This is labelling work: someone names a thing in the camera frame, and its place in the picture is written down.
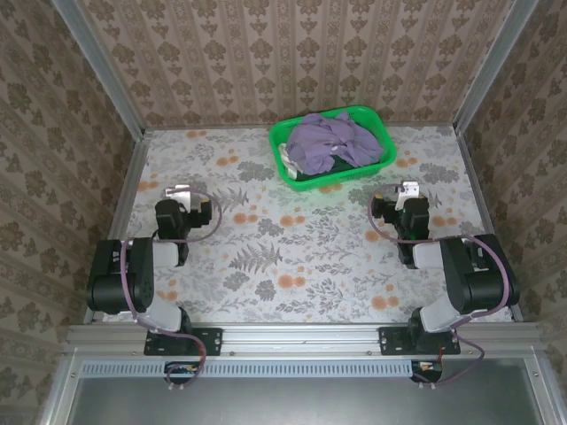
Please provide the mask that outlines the green plastic basket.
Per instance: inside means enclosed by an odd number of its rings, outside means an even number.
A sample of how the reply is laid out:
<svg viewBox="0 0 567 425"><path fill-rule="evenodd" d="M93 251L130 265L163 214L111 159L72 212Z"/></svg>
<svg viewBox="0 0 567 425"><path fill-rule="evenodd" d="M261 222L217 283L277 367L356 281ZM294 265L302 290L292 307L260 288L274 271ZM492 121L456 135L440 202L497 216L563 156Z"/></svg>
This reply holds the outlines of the green plastic basket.
<svg viewBox="0 0 567 425"><path fill-rule="evenodd" d="M283 179L292 189L296 191L305 191L310 189L318 189L321 187L326 187L334 184L339 184L351 180L357 180L364 177L369 177L377 174L382 168L389 166L393 163L397 156L396 147L389 136L383 122L378 117L377 113L362 105L347 106L344 108L339 108L335 110L330 110L327 112L317 112L326 118L335 118L341 112L348 112L350 117L355 121L356 124L363 128L369 130L379 141L380 145L384 148L384 155L381 160L370 166L364 166L360 168L355 168L350 171L345 171L342 173L332 174L316 178L306 182L295 182L291 180L286 173L284 164L280 159L278 152L278 146L281 143L286 143L291 134L291 131L301 122L301 120L306 116L298 117L289 120L283 120L276 123L270 130L268 134L268 140L272 151L274 152L275 162L278 167L278 172Z"/></svg>

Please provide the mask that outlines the purple t-shirt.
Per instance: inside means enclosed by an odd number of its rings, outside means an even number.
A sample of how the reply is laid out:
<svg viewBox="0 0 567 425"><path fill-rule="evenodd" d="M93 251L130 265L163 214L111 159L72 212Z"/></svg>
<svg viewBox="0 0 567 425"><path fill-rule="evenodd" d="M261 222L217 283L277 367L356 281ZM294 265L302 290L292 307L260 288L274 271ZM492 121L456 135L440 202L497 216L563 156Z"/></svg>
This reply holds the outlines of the purple t-shirt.
<svg viewBox="0 0 567 425"><path fill-rule="evenodd" d="M332 156L360 168L378 163L384 155L377 138L348 112L335 118L308 114L291 131L286 144L289 158L310 175L329 171L335 162Z"/></svg>

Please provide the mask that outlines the dark green t-shirt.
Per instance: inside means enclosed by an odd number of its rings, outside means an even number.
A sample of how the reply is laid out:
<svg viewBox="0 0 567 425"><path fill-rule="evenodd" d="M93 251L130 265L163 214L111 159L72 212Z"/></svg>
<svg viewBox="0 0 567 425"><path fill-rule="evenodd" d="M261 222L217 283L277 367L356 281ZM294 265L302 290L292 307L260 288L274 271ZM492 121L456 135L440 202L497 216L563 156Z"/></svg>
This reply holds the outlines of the dark green t-shirt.
<svg viewBox="0 0 567 425"><path fill-rule="evenodd" d="M338 156L332 156L332 158L335 160L332 168L324 173L320 173L320 174L304 174L301 173L300 171L297 172L297 176L295 181L296 182L306 182L306 181L310 181L316 178L320 178L323 176L327 176L327 175L332 175L332 174L337 174L337 173L342 173L345 171L350 171L354 169L354 166L350 165L349 163L347 163L346 161L344 161L341 157Z"/></svg>

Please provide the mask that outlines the floral table cover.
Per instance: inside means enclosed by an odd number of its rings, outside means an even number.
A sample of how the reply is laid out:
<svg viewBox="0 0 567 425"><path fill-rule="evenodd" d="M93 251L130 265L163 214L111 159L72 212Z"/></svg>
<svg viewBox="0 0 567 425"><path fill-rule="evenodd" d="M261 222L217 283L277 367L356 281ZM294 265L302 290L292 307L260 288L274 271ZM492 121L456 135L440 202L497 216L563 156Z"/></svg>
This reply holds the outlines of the floral table cover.
<svg viewBox="0 0 567 425"><path fill-rule="evenodd" d="M370 222L380 186L416 181L432 236L484 230L454 130L390 127L395 161L377 175L297 192L280 177L265 128L148 134L128 185L128 236L150 236L166 188L187 183L221 203L190 232L183 267L159 268L157 295L201 322L396 322L440 298L445 277L400 263L394 229Z"/></svg>

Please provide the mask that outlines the white t-shirt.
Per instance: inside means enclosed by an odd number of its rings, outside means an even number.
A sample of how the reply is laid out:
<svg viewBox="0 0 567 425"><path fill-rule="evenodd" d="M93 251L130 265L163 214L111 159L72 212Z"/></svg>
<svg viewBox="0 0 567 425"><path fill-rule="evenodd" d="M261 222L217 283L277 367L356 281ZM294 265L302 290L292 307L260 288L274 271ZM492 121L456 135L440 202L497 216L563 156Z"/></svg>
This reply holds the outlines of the white t-shirt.
<svg viewBox="0 0 567 425"><path fill-rule="evenodd" d="M281 143L278 146L278 152L280 155L280 159L285 167L287 176L295 182L306 181L307 177L303 174L303 172L299 168L299 165L289 158L286 147L287 147L286 143Z"/></svg>

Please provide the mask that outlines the grey metal panel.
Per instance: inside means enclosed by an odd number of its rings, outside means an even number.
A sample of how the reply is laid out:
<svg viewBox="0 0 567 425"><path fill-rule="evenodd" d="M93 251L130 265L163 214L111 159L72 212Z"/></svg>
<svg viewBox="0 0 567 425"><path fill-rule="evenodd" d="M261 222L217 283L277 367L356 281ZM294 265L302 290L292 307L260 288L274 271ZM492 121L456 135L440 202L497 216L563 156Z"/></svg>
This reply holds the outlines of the grey metal panel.
<svg viewBox="0 0 567 425"><path fill-rule="evenodd" d="M567 425L546 361L489 359L454 382L408 378L90 377L64 362L40 425Z"/></svg>

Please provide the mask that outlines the aluminium table edge rail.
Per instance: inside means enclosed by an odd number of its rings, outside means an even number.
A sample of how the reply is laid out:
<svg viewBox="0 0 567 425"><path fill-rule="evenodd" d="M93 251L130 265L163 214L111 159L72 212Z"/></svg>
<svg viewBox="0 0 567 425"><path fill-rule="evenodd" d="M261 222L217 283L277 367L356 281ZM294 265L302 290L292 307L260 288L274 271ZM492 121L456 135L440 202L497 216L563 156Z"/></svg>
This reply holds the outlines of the aluminium table edge rail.
<svg viewBox="0 0 567 425"><path fill-rule="evenodd" d="M128 221L152 138L153 131L146 131L143 138L135 143L107 239L123 240L127 235Z"/></svg>
<svg viewBox="0 0 567 425"><path fill-rule="evenodd" d="M485 197L483 195L481 186L479 184L478 181L478 176L475 170L475 167L473 165L473 161L471 159L468 147L467 147L467 143L463 137L463 135L458 132L455 131L455 135L456 135L456 140L458 142L461 154L462 154L462 159L466 168L466 172L467 175L469 176L469 180L470 180L470 186L472 188L477 206L478 206L478 211L482 220L482 224L484 226L484 229L487 233L495 233L494 230L494 226L493 226L493 222L491 220L490 217L490 213L488 211L487 205L486 205L486 201L485 201Z"/></svg>

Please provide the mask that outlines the aluminium mounting rail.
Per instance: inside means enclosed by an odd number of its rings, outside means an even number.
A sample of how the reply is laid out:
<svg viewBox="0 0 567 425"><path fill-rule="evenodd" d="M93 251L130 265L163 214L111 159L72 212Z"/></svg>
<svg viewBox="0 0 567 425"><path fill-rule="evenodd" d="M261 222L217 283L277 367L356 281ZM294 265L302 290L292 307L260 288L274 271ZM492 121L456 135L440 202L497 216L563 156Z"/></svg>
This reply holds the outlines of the aluminium mounting rail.
<svg viewBox="0 0 567 425"><path fill-rule="evenodd" d="M382 350L402 351L402 345L383 335L378 324L220 324L218 359L379 359ZM457 330L470 342L460 343L456 359L530 359L545 354L533 323L469 323ZM134 323L94 323L69 329L63 356L84 359L139 359L146 331Z"/></svg>

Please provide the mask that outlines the aluminium frame post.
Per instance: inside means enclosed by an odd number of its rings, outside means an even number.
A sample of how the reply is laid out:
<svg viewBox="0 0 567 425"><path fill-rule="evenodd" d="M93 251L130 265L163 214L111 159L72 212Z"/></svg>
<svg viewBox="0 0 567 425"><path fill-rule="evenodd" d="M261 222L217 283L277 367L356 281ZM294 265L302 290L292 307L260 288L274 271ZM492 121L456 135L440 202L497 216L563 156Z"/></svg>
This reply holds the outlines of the aluminium frame post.
<svg viewBox="0 0 567 425"><path fill-rule="evenodd" d="M538 2L539 0L513 1L499 33L455 115L453 127L456 134L462 135L471 123Z"/></svg>
<svg viewBox="0 0 567 425"><path fill-rule="evenodd" d="M71 35L79 45L84 57L111 99L134 143L144 138L145 124L129 98L126 85L113 68L109 53L105 51L93 26L88 22L76 0L52 0Z"/></svg>

